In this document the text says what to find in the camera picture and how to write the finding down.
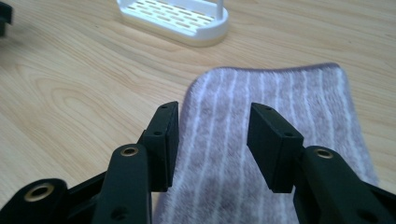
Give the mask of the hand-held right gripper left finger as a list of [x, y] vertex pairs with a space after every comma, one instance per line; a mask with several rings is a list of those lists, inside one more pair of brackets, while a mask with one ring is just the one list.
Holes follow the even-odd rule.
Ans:
[[160, 105], [138, 143], [148, 151], [150, 185], [166, 192], [173, 185], [179, 143], [178, 102]]

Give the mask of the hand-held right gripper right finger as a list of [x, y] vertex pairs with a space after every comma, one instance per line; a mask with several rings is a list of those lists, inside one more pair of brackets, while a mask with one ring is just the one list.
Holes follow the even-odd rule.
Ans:
[[275, 109], [251, 104], [247, 146], [272, 192], [292, 192], [294, 159], [303, 142], [304, 137]]

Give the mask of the purple white-striped towel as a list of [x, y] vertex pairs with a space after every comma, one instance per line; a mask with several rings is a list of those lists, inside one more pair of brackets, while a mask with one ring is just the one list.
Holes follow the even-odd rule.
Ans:
[[247, 147], [253, 103], [271, 106], [306, 145], [336, 150], [360, 179], [377, 184], [338, 64], [219, 67], [187, 90], [173, 185], [161, 195], [153, 224], [298, 224], [291, 195], [267, 188]]

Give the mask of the white slotted plastic rack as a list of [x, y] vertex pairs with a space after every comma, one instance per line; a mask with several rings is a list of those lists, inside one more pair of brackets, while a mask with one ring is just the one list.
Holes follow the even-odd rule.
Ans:
[[117, 0], [125, 22], [192, 47], [218, 44], [227, 35], [224, 0]]

